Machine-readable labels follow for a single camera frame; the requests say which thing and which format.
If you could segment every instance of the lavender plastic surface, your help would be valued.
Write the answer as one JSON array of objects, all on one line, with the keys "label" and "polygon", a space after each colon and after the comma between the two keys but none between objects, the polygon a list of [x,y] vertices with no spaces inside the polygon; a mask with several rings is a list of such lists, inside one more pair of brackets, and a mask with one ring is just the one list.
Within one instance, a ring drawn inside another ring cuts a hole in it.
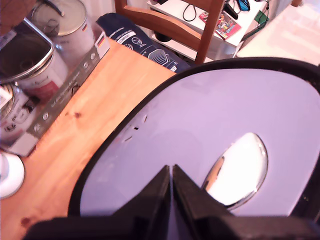
[{"label": "lavender plastic surface", "polygon": [[[268,172],[253,198],[231,212],[287,216],[319,157],[319,123],[320,96],[298,77],[264,69],[188,76],[154,97],[103,153],[83,188],[81,215],[112,214],[164,165],[179,164],[201,186],[230,144],[253,132],[265,144]],[[173,211],[168,239],[179,239]]]}]

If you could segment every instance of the paint can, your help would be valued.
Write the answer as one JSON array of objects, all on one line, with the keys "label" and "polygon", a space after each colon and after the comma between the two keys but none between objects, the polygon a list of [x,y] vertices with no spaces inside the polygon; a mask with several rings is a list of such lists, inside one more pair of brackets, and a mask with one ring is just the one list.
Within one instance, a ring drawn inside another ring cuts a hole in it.
[{"label": "paint can", "polygon": [[94,33],[85,5],[80,0],[52,0],[55,7],[40,4],[31,21],[55,45],[63,60],[74,68],[94,46]]},{"label": "paint can", "polygon": [[[1,50],[0,72],[9,77],[4,82],[16,82],[30,96],[49,100],[68,76],[68,67],[55,49],[44,59],[49,50],[50,45],[39,37],[17,35]],[[12,77],[28,71],[43,60],[43,65],[29,75]]]},{"label": "paint can", "polygon": [[60,55],[54,51],[45,65],[18,81],[18,86],[28,95],[47,101],[58,91],[68,76],[68,67]]},{"label": "paint can", "polygon": [[13,84],[1,86],[1,92],[5,91],[10,100],[1,108],[0,117],[0,143],[12,145],[36,119],[39,100],[28,97],[21,89]]}]

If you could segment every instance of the sunglasses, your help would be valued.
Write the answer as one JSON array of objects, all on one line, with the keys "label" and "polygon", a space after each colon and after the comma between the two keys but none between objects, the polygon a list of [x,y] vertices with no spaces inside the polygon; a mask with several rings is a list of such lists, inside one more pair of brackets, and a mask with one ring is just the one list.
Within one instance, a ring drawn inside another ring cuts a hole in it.
[{"label": "sunglasses", "polygon": [[248,0],[236,0],[238,5],[239,5],[239,9],[241,11],[249,11],[250,10],[250,4],[248,2]]}]

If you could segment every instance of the chair backrest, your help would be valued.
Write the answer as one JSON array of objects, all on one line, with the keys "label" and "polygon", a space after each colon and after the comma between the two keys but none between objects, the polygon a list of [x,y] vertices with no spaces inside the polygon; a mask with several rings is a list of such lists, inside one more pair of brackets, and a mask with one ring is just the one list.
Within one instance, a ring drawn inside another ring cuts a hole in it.
[{"label": "chair backrest", "polygon": [[114,0],[115,12],[136,25],[159,32],[197,51],[196,64],[204,62],[225,0],[184,0],[209,13],[202,36],[179,20],[160,12],[128,6],[127,0]]}]

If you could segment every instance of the metal handle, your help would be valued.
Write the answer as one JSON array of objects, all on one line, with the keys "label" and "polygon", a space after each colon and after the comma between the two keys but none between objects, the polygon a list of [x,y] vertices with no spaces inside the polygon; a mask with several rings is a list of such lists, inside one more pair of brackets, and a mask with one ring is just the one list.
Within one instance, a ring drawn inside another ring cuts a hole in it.
[{"label": "metal handle", "polygon": [[43,0],[45,4],[52,7],[61,17],[65,15],[63,11],[61,11],[56,4],[54,4],[51,0]]}]

